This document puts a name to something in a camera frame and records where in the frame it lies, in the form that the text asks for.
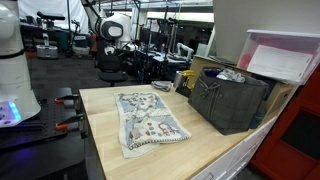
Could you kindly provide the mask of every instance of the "wooden table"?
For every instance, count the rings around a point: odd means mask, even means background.
[[[120,92],[158,93],[192,137],[125,159],[118,140],[119,114],[113,96]],[[189,179],[253,132],[223,136],[174,90],[163,92],[142,85],[83,89],[80,94],[107,179]]]

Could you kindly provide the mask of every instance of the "floor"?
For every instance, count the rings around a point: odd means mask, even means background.
[[[93,67],[90,58],[61,57],[59,60],[39,60],[28,58],[28,66],[33,89],[70,87],[73,93],[79,89],[102,88],[110,84],[97,80],[98,69]],[[129,77],[128,81],[117,83],[116,86],[139,85],[141,82],[135,77]],[[263,180],[266,179],[260,173],[250,167],[246,167],[235,178],[236,180]]]

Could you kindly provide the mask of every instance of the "office chair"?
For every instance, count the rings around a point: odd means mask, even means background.
[[[120,83],[128,80],[125,72],[121,71],[121,59],[116,54],[105,53],[105,41],[97,42],[97,56],[94,58],[94,66],[100,70],[98,72],[99,79],[110,83],[110,87],[114,87],[114,83]]]

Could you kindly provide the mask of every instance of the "workbench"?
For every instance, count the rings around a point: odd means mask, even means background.
[[[156,92],[182,126],[188,140],[161,144],[132,159],[125,159],[119,144],[119,114],[114,93]],[[106,179],[228,179],[250,160],[277,116],[265,118],[256,130],[224,136],[174,92],[150,85],[80,90],[99,163]]]

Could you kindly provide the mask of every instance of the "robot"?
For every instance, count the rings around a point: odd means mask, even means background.
[[[130,44],[130,17],[101,18],[94,0],[81,0],[91,29],[115,48],[134,50]],[[17,0],[0,0],[0,128],[11,127],[38,114],[41,107],[31,88],[19,25]]]

